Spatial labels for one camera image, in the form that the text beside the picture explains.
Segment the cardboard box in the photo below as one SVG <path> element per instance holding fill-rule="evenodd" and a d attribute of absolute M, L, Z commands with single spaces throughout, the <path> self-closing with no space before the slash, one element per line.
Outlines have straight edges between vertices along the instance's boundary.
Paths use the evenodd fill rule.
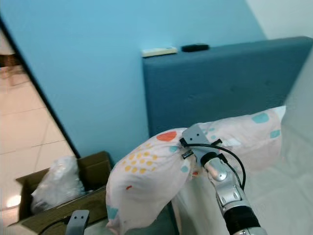
<path fill-rule="evenodd" d="M 38 184 L 44 175 L 49 171 L 49 169 L 45 169 L 16 179 L 16 181 L 22 184 L 22 199 L 20 204 L 18 223 L 21 223 L 34 232 L 39 233 L 46 226 L 65 216 L 71 215 L 75 210 L 89 210 L 89 224 L 107 217 L 105 186 L 111 171 L 109 155 L 106 152 L 100 152 L 85 158 L 78 159 L 77 163 L 80 169 L 80 180 L 84 184 L 85 190 L 93 190 L 93 192 L 63 203 L 37 215 L 33 215 L 30 209 L 32 202 L 31 193 L 37 188 Z M 49 228 L 45 232 L 45 235 L 65 234 L 65 230 L 66 226 L 63 223 L 58 223 Z"/>

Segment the pillow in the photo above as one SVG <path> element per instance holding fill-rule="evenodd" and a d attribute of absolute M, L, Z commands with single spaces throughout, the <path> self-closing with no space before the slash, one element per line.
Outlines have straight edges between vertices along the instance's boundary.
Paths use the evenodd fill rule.
<path fill-rule="evenodd" d="M 199 126 L 210 142 L 221 139 L 222 146 L 238 155 L 247 171 L 260 170 L 279 157 L 285 111 L 283 106 Z M 173 129 L 150 138 L 113 168 L 106 203 L 107 227 L 115 234 L 152 224 L 183 185 L 201 174 L 195 156 L 181 156 L 188 151 L 179 142 L 184 130 Z"/>

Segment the robotic arm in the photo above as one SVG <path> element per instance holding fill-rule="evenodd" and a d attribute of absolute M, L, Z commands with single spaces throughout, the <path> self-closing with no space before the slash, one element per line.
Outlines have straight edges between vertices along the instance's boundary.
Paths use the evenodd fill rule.
<path fill-rule="evenodd" d="M 185 130 L 182 136 L 183 146 L 210 144 L 198 125 Z M 215 148 L 189 147 L 216 190 L 216 199 L 230 235 L 267 235 L 223 154 Z"/>

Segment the bed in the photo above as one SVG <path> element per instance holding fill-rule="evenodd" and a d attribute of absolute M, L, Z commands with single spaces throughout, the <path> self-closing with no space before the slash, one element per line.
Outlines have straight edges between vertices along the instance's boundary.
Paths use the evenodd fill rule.
<path fill-rule="evenodd" d="M 312 45 L 296 37 L 144 59 L 150 136 L 284 104 Z M 312 234 L 313 147 L 286 125 L 282 136 L 280 160 L 249 174 L 245 192 L 268 234 Z M 169 208 L 180 234 L 229 234 L 205 177 Z"/>

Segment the blue wall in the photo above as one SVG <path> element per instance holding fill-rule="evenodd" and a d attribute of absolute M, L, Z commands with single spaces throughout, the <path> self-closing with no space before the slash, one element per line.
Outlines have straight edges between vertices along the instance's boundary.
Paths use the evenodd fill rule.
<path fill-rule="evenodd" d="M 81 155 L 148 138 L 140 51 L 265 39 L 244 0 L 2 0 L 1 15 Z"/>

